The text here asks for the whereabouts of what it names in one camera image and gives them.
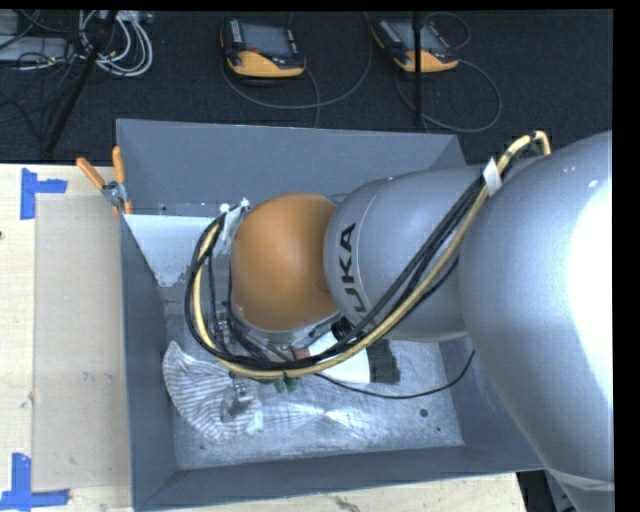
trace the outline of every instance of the wire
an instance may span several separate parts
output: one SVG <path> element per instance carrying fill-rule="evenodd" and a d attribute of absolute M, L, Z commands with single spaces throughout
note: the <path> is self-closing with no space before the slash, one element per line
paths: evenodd
<path fill-rule="evenodd" d="M 87 16 L 85 17 L 84 11 L 80 11 L 79 27 L 81 28 L 81 41 L 85 51 L 92 48 L 86 32 L 87 25 L 97 12 L 97 10 L 90 11 L 89 14 L 87 14 Z M 135 20 L 123 19 L 121 16 L 117 15 L 116 22 L 125 38 L 125 47 L 121 52 L 115 53 L 115 55 L 105 55 L 104 52 L 109 46 L 111 46 L 113 41 L 114 33 L 112 32 L 111 41 L 108 43 L 106 48 L 102 50 L 102 53 L 98 54 L 96 65 L 103 71 L 106 71 L 107 73 L 116 77 L 131 78 L 146 73 L 153 64 L 153 45 L 151 43 L 149 35 L 140 25 L 140 23 Z M 123 62 L 125 61 L 125 59 L 131 56 L 131 51 L 134 47 L 134 44 L 127 25 L 131 26 L 133 34 L 136 38 L 136 54 L 133 56 L 133 63 L 129 66 L 124 65 Z M 87 56 L 80 55 L 80 58 L 86 59 Z"/>
<path fill-rule="evenodd" d="M 475 354 L 476 354 L 475 350 L 472 350 L 471 354 L 469 355 L 469 358 L 467 359 L 467 362 L 464 365 L 464 368 L 462 368 L 462 371 L 452 381 L 448 382 L 447 384 L 444 384 L 443 386 L 430 389 L 429 391 L 421 391 L 420 393 L 413 393 L 411 395 L 384 395 L 381 393 L 375 393 L 373 391 L 369 391 L 367 389 L 354 388 L 351 386 L 347 386 L 346 384 L 343 384 L 340 381 L 334 380 L 331 377 L 327 377 L 326 375 L 322 375 L 321 373 L 316 373 L 315 375 L 316 377 L 320 377 L 321 379 L 331 382 L 331 384 L 335 384 L 336 386 L 339 386 L 343 389 L 348 389 L 349 391 L 355 391 L 356 393 L 362 393 L 363 395 L 374 396 L 377 398 L 385 398 L 388 400 L 410 400 L 412 398 L 419 398 L 422 396 L 433 395 L 435 393 L 439 393 L 440 391 L 444 391 L 445 389 L 449 389 L 450 387 L 456 385 L 460 381 L 460 379 L 462 379 L 462 377 L 464 377 L 464 375 L 467 373 L 467 370 L 469 369 L 469 366 L 471 366 L 471 361 L 473 360 L 473 356 L 475 356 Z"/>
<path fill-rule="evenodd" d="M 5 41 L 4 43 L 0 44 L 0 50 L 2 50 L 4 48 L 7 48 L 8 46 L 11 46 L 16 41 L 19 41 L 20 39 L 22 39 L 24 36 L 26 36 L 31 31 L 32 28 L 33 28 L 33 23 L 31 23 L 27 28 L 25 28 L 20 34 L 15 35 L 11 39 L 9 39 L 8 41 Z"/>
<path fill-rule="evenodd" d="M 496 166 L 498 174 L 501 176 L 509 165 L 511 159 L 515 154 L 528 147 L 530 144 L 538 143 L 542 147 L 544 154 L 550 152 L 549 141 L 544 132 L 535 131 L 532 134 L 528 134 L 520 137 L 514 141 L 507 151 L 500 157 Z M 187 318 L 187 324 L 189 330 L 196 338 L 196 340 L 209 352 L 211 352 L 225 368 L 238 375 L 254 378 L 258 380 L 271 380 L 280 377 L 296 378 L 303 375 L 309 375 L 321 372 L 333 366 L 336 366 L 347 359 L 353 357 L 362 350 L 367 349 L 373 343 L 381 339 L 386 333 L 393 329 L 413 308 L 422 300 L 425 293 L 428 293 L 433 288 L 433 282 L 441 274 L 441 272 L 447 268 L 449 263 L 455 257 L 464 236 L 471 227 L 478 212 L 487 201 L 489 192 L 486 184 L 482 185 L 482 188 L 477 193 L 476 197 L 471 204 L 468 212 L 460 221 L 457 231 L 451 236 L 449 243 L 442 251 L 440 257 L 436 260 L 435 264 L 427 272 L 427 275 L 417 284 L 415 289 L 409 293 L 409 295 L 401 303 L 397 304 L 394 310 L 387 314 L 387 316 L 375 327 L 371 329 L 366 335 L 358 339 L 355 343 L 347 345 L 344 352 L 317 363 L 309 364 L 305 360 L 299 360 L 288 363 L 275 363 L 275 362 L 258 362 L 253 361 L 251 358 L 235 356 L 233 358 L 226 358 L 218 349 L 215 342 L 209 336 L 206 328 L 206 324 L 202 317 L 201 299 L 200 299 L 200 281 L 202 273 L 202 265 L 207 257 L 211 256 L 213 247 L 217 240 L 217 236 L 221 229 L 221 223 L 224 221 L 224 214 L 221 218 L 217 218 L 211 225 L 202 233 L 198 243 L 196 244 L 196 250 L 192 258 L 191 276 L 187 283 L 187 291 L 185 296 L 185 316 Z M 191 304 L 193 304 L 193 316 L 191 319 Z M 302 363 L 305 366 L 293 366 L 295 363 Z"/>
<path fill-rule="evenodd" d="M 59 106 L 60 106 L 60 104 L 59 103 L 56 104 L 56 102 L 58 102 L 59 100 L 61 100 L 62 98 L 64 98 L 68 94 L 70 94 L 70 92 L 73 90 L 74 84 L 79 79 L 79 76 L 73 77 L 71 79 L 71 81 L 69 83 L 67 83 L 63 87 L 63 84 L 67 80 L 67 77 L 70 76 L 71 70 L 73 69 L 74 62 L 75 62 L 75 58 L 72 59 L 72 61 L 69 63 L 69 65 L 67 67 L 67 70 L 64 72 L 64 75 L 62 76 L 62 78 L 58 82 L 55 90 L 53 92 L 51 92 L 49 97 L 43 103 L 41 103 L 39 106 L 37 106 L 35 108 L 32 108 L 30 110 L 27 110 L 17 101 L 17 98 L 19 96 L 25 94 L 27 92 L 27 89 L 30 88 L 35 83 L 36 75 L 35 74 L 32 75 L 32 78 L 31 78 L 29 84 L 27 84 L 26 87 L 23 87 L 21 89 L 20 93 L 15 98 L 9 98 L 8 100 L 5 100 L 4 102 L 0 103 L 0 106 L 4 106 L 4 105 L 9 104 L 9 103 L 14 104 L 14 106 L 16 108 L 19 108 L 19 110 L 20 110 L 20 114 L 19 115 L 1 118 L 0 119 L 0 124 L 4 124 L 4 123 L 11 122 L 11 121 L 15 121 L 16 119 L 24 118 L 26 120 L 26 122 L 28 123 L 28 125 L 29 125 L 29 129 L 32 132 L 34 132 L 35 125 L 33 124 L 33 121 L 30 119 L 29 116 L 31 116 L 32 114 L 38 113 L 38 112 L 43 113 L 46 109 L 48 109 L 50 106 L 53 105 L 53 108 L 51 109 L 51 111 L 49 113 L 49 119 L 52 119 L 53 116 L 54 116 L 54 113 L 59 109 Z M 36 136 L 36 138 L 38 139 L 38 141 L 40 143 L 42 143 L 42 141 L 46 138 L 43 134 L 40 134 L 40 133 L 37 133 L 37 134 L 34 133 L 34 135 Z"/>
<path fill-rule="evenodd" d="M 431 295 L 437 292 L 438 288 L 440 288 L 444 284 L 444 282 L 449 278 L 449 276 L 457 266 L 458 266 L 458 257 L 456 256 L 456 258 L 453 260 L 453 263 L 450 265 L 449 269 L 444 273 L 444 275 L 440 278 L 440 280 L 436 284 L 434 284 L 427 293 L 424 294 L 424 297 L 420 299 L 420 302 L 418 302 L 417 305 L 419 306 L 421 303 L 423 303 L 425 300 L 431 297 Z"/>
<path fill-rule="evenodd" d="M 69 45 L 67 45 L 67 47 L 64 50 L 65 54 L 60 56 L 47 55 L 46 53 L 35 52 L 35 51 L 24 52 L 23 54 L 20 55 L 20 57 L 16 59 L 15 69 L 17 69 L 18 71 L 41 71 L 43 69 L 48 69 L 54 66 L 57 66 L 60 69 L 62 69 L 63 63 L 70 63 L 71 60 L 75 58 L 74 54 L 70 55 L 69 57 L 67 56 L 68 50 L 69 50 Z M 26 57 L 39 57 L 39 59 L 37 60 L 36 64 L 23 66 L 20 64 L 20 62 Z"/>
<path fill-rule="evenodd" d="M 311 70 L 307 69 L 307 75 L 309 75 L 309 80 L 311 80 L 311 84 L 313 85 L 313 91 L 316 94 L 316 104 L 318 105 L 316 107 L 316 119 L 313 123 L 313 127 L 317 128 L 318 126 L 320 126 L 320 89 L 318 88 L 318 83 L 316 82 L 316 79 L 313 77 L 313 74 L 311 73 Z"/>
<path fill-rule="evenodd" d="M 369 17 L 367 16 L 367 13 L 363 13 L 364 14 L 364 18 L 365 21 L 367 23 L 367 29 L 369 27 Z M 231 89 L 233 89 L 236 93 L 238 93 L 240 96 L 242 96 L 245 100 L 250 101 L 252 103 L 255 103 L 256 105 L 260 105 L 262 107 L 267 107 L 267 108 L 273 108 L 273 109 L 278 109 L 278 110 L 305 110 L 305 109 L 310 109 L 310 108 L 321 108 L 321 107 L 327 107 L 329 105 L 335 105 L 336 103 L 348 98 L 349 96 L 351 96 L 359 87 L 360 85 L 362 85 L 362 82 L 364 82 L 364 79 L 367 77 L 367 75 L 369 74 L 369 69 L 371 68 L 371 63 L 373 61 L 373 43 L 370 40 L 369 41 L 369 56 L 367 58 L 367 64 L 365 65 L 364 71 L 362 72 L 362 75 L 360 75 L 360 78 L 358 79 L 358 81 L 345 93 L 341 94 L 340 96 L 330 99 L 330 100 L 325 100 L 325 101 L 316 101 L 315 103 L 309 103 L 309 104 L 303 104 L 303 105 L 280 105 L 280 104 L 274 104 L 274 103 L 267 103 L 264 101 L 260 101 L 257 100 L 255 98 L 252 98 L 251 96 L 249 96 L 248 94 L 246 94 L 245 92 L 241 91 L 234 83 L 232 83 L 231 79 L 227 76 L 226 73 L 222 73 L 222 77 L 224 78 L 225 82 L 227 82 L 227 85 L 229 87 L 231 87 Z M 224 59 L 220 60 L 220 64 L 222 66 L 222 68 L 224 68 Z"/>
<path fill-rule="evenodd" d="M 493 81 L 493 79 L 485 71 L 480 69 L 475 64 L 473 64 L 473 63 L 471 63 L 469 61 L 463 60 L 463 59 L 458 59 L 458 63 L 464 64 L 464 65 L 469 66 L 470 68 L 476 70 L 491 85 L 491 88 L 493 89 L 493 92 L 495 93 L 496 100 L 497 100 L 496 113 L 495 113 L 493 119 L 489 123 L 487 123 L 484 126 L 481 126 L 479 128 L 462 128 L 462 127 L 459 127 L 459 126 L 452 126 L 452 125 L 443 123 L 441 121 L 438 121 L 437 119 L 434 119 L 432 117 L 427 116 L 424 113 L 422 113 L 422 118 L 424 120 L 426 120 L 426 121 L 429 121 L 430 123 L 435 124 L 436 126 L 439 126 L 440 128 L 444 128 L 446 130 L 452 130 L 452 131 L 460 132 L 460 133 L 479 133 L 479 132 L 483 132 L 485 130 L 488 130 L 494 124 L 496 124 L 498 122 L 498 119 L 500 118 L 500 115 L 502 114 L 502 108 L 503 108 L 503 106 L 502 106 L 502 97 L 500 95 L 500 91 L 498 90 L 498 86 L 496 85 L 496 83 Z M 404 102 L 404 104 L 407 107 L 409 107 L 413 112 L 415 112 L 416 111 L 415 106 L 411 104 L 409 99 L 400 90 L 400 73 L 398 73 L 396 75 L 395 86 L 396 86 L 396 91 L 398 92 L 398 95 L 400 96 L 400 99 Z"/>
<path fill-rule="evenodd" d="M 422 20 L 422 23 L 426 23 L 428 20 L 430 20 L 431 18 L 436 18 L 438 16 L 447 16 L 449 18 L 453 18 L 455 20 L 457 20 L 465 29 L 467 37 L 465 38 L 465 40 L 460 43 L 459 45 L 454 46 L 453 48 L 456 50 L 459 50 L 460 48 L 463 48 L 464 46 L 466 46 L 469 41 L 471 41 L 471 29 L 469 28 L 469 25 L 467 25 L 467 23 L 457 14 L 453 14 L 452 12 L 446 12 L 446 11 L 436 11 L 436 12 L 432 12 L 430 14 L 427 14 L 424 19 Z"/>
<path fill-rule="evenodd" d="M 40 135 L 40 132 L 36 128 L 36 125 L 33 123 L 33 120 L 30 117 L 30 113 L 27 112 L 27 110 L 18 101 L 16 101 L 15 99 L 11 98 L 2 89 L 0 89 L 0 94 L 6 98 L 7 102 L 10 105 L 14 106 L 20 112 L 20 116 L 16 116 L 14 119 L 22 117 L 25 120 L 25 122 L 27 123 L 27 127 L 29 128 L 31 133 L 35 136 L 35 138 L 38 140 L 38 142 L 42 142 L 42 135 Z"/>
<path fill-rule="evenodd" d="M 438 226 L 431 233 L 429 238 L 425 241 L 422 247 L 416 252 L 411 261 L 407 264 L 404 270 L 398 275 L 394 283 L 389 287 L 389 289 L 385 292 L 385 294 L 378 300 L 378 302 L 368 311 L 368 313 L 364 316 L 364 318 L 355 326 L 351 332 L 349 332 L 343 339 L 341 339 L 337 346 L 339 347 L 342 344 L 347 343 L 353 337 L 360 336 L 363 329 L 370 324 L 374 318 L 380 313 L 385 306 L 389 303 L 391 298 L 395 295 L 395 293 L 400 289 L 402 284 L 407 280 L 407 278 L 414 273 L 414 278 L 419 278 L 420 274 L 414 272 L 416 267 L 422 262 L 427 261 L 430 262 L 436 252 L 440 249 L 441 245 L 447 239 L 447 237 L 451 234 L 455 226 L 459 223 L 462 216 L 469 210 L 471 207 L 471 202 L 474 197 L 480 191 L 482 187 L 483 179 L 479 176 L 474 183 L 460 196 L 460 198 L 456 201 L 453 207 L 449 210 L 449 212 L 445 215 L 445 217 L 440 221 Z M 408 294 L 415 289 L 415 285 L 410 285 L 406 293 L 403 295 L 401 300 L 406 299 Z"/>
<path fill-rule="evenodd" d="M 214 339 L 216 340 L 217 345 L 220 346 L 223 352 L 227 355 L 231 355 L 226 345 L 224 344 L 224 334 L 222 333 L 222 328 L 220 327 L 220 323 L 218 322 L 218 312 L 216 311 L 216 285 L 213 280 L 213 257 L 209 256 L 209 307 L 211 308 L 211 320 L 210 323 L 213 325 L 213 331 L 215 333 Z"/>
<path fill-rule="evenodd" d="M 35 25 L 36 27 L 39 27 L 43 30 L 46 30 L 48 32 L 56 32 L 59 34 L 77 34 L 78 30 L 65 30 L 65 29 L 59 29 L 59 28 L 54 28 L 54 27 L 48 27 L 46 25 L 44 25 L 43 23 L 41 23 L 40 21 L 38 21 L 36 18 L 34 18 L 34 16 L 39 16 L 40 12 L 38 11 L 37 13 L 34 13 L 33 15 L 27 14 L 24 9 L 13 9 L 13 11 L 21 16 L 24 16 L 29 23 L 31 23 L 32 25 Z"/>
<path fill-rule="evenodd" d="M 399 287 L 402 285 L 404 280 L 406 280 L 406 277 L 409 276 L 411 271 L 420 262 L 421 258 L 428 258 L 429 261 L 430 261 L 430 259 L 433 257 L 433 255 L 439 250 L 439 247 L 442 244 L 442 242 L 444 242 L 444 240 L 449 236 L 449 234 L 450 234 L 451 230 L 453 229 L 453 227 L 455 227 L 453 224 L 451 224 L 452 223 L 452 219 L 453 219 L 454 223 L 459 221 L 459 219 L 461 218 L 462 214 L 464 214 L 468 210 L 468 203 L 469 203 L 470 199 L 473 199 L 474 195 L 477 194 L 478 190 L 480 189 L 480 185 L 481 184 L 482 184 L 482 177 L 479 177 L 476 180 L 476 183 L 474 183 L 471 187 L 469 187 L 469 189 L 463 194 L 463 196 L 456 202 L 456 204 L 454 205 L 452 210 L 449 212 L 449 214 L 447 214 L 445 216 L 445 218 L 443 219 L 443 221 L 441 221 L 441 223 L 436 228 L 434 233 L 429 237 L 427 242 L 425 242 L 425 245 L 423 246 L 423 248 L 420 251 L 418 251 L 418 253 L 414 256 L 413 260 L 409 263 L 408 267 L 396 279 L 396 282 L 391 286 L 391 288 L 387 291 L 387 293 L 369 311 L 369 313 L 361 320 L 361 322 L 351 330 L 351 332 L 349 332 L 347 335 L 342 337 L 339 340 L 339 342 L 336 343 L 333 347 L 331 347 L 331 348 L 327 349 L 326 351 L 324 351 L 324 352 L 322 352 L 320 354 L 317 354 L 315 356 L 312 356 L 312 357 L 309 357 L 309 358 L 305 358 L 304 360 L 300 360 L 299 362 L 297 362 L 294 365 L 287 365 L 288 368 L 292 369 L 292 368 L 311 367 L 313 364 L 321 361 L 322 359 L 324 359 L 326 357 L 333 357 L 333 356 L 336 356 L 338 354 L 344 353 L 349 348 L 348 345 L 347 345 L 347 342 L 352 340 L 354 337 L 360 337 L 362 335 L 362 333 L 364 331 L 364 328 L 367 327 L 367 325 L 373 320 L 373 318 L 378 314 L 378 312 L 381 311 L 382 308 L 387 305 L 387 303 L 389 302 L 389 300 L 391 299 L 393 294 L 399 289 Z M 201 247 L 202 247 L 202 240 L 200 240 L 198 242 L 198 244 L 196 245 L 196 249 L 195 249 L 194 254 L 199 253 Z M 198 266 L 199 266 L 199 264 L 192 262 L 192 269 L 196 269 Z M 452 269 L 453 268 L 450 268 L 447 271 L 447 275 L 451 272 Z M 425 296 L 423 296 L 421 301 L 425 300 L 426 298 L 428 298 L 428 296 L 431 295 L 431 293 L 435 292 L 437 290 L 437 288 L 440 286 L 440 284 L 442 284 L 443 279 L 441 279 L 440 282 L 436 283 L 425 294 Z M 189 297 L 190 297 L 190 294 L 191 294 L 191 288 L 190 288 L 191 283 L 192 283 L 192 280 L 190 280 L 188 282 L 186 301 L 190 300 Z M 199 334 L 197 332 L 195 332 L 194 333 L 194 337 L 196 337 L 196 339 L 198 339 Z M 207 342 L 205 340 L 200 340 L 200 341 L 201 341 L 201 344 L 205 348 L 207 348 Z"/>

